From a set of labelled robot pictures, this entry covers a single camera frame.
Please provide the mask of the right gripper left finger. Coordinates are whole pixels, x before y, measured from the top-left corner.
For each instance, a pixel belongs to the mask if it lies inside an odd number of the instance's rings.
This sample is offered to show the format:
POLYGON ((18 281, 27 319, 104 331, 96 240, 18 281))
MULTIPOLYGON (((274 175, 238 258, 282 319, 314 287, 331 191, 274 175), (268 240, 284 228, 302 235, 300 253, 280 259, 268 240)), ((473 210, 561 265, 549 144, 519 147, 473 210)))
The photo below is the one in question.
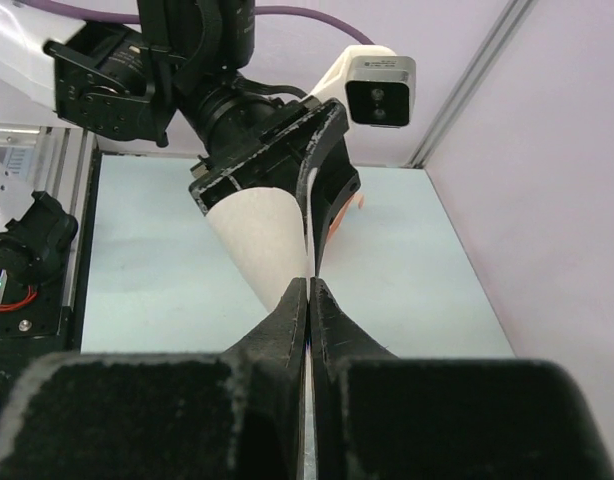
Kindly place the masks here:
POLYGON ((52 353, 0 413, 0 479, 299 479, 307 282, 224 352, 52 353))

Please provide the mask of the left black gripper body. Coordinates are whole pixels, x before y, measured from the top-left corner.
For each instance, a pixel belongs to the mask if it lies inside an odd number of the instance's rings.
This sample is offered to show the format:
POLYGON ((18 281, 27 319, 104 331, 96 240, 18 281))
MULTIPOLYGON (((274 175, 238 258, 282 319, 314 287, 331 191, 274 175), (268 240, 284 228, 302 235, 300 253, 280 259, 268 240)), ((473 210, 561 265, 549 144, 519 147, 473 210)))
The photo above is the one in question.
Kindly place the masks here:
POLYGON ((307 143, 306 115, 314 107, 308 97, 291 102, 257 124, 241 138, 209 158, 211 167, 189 187, 203 214, 219 201, 254 187, 278 187, 296 192, 299 167, 307 143))

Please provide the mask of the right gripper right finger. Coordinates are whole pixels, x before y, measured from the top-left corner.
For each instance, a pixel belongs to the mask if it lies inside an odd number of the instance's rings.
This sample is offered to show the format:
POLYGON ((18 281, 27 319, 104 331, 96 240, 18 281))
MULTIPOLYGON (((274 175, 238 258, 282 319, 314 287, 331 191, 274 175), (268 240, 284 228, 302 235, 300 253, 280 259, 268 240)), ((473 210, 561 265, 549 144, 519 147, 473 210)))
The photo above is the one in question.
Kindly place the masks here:
POLYGON ((583 393, 545 360, 404 359, 310 288, 321 479, 614 479, 583 393))

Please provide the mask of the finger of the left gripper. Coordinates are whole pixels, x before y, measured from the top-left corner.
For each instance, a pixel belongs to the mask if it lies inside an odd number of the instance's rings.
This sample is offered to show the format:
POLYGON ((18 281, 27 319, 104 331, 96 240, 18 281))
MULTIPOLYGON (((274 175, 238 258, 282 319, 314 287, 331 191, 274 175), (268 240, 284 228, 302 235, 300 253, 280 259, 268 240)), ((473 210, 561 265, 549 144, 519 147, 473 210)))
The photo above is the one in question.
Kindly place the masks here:
POLYGON ((312 221, 314 242, 314 182, 320 169, 348 165, 348 149, 344 139, 348 131, 346 109, 343 104, 330 99, 313 103, 306 115, 307 143, 299 167, 295 197, 303 214, 303 220, 312 221))
POLYGON ((359 190, 361 181, 352 165, 319 170, 314 182, 315 273, 320 272, 330 227, 345 204, 359 190))

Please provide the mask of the white paper coffee filter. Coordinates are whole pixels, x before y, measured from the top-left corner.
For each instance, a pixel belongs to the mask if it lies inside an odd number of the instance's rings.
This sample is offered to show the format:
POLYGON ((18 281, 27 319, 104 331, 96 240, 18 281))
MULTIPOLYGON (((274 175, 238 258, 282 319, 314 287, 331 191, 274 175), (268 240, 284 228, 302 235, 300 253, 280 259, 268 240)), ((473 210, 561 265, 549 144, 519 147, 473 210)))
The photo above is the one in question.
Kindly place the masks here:
POLYGON ((278 187, 247 188, 219 201, 206 220, 268 312, 295 278, 314 274, 313 223, 278 187))

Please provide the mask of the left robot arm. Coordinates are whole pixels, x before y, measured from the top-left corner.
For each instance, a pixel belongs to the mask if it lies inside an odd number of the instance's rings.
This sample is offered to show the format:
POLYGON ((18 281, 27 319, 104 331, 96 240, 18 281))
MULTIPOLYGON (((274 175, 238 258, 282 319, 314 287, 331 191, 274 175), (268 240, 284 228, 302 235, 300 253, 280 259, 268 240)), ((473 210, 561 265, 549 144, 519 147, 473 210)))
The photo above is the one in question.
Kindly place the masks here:
POLYGON ((199 209, 245 189, 285 189, 321 256, 360 185, 343 103, 243 75, 254 51, 251 1, 142 1, 138 10, 121 20, 0 1, 0 79, 59 119, 121 142, 165 147, 181 114, 207 152, 190 187, 199 209))

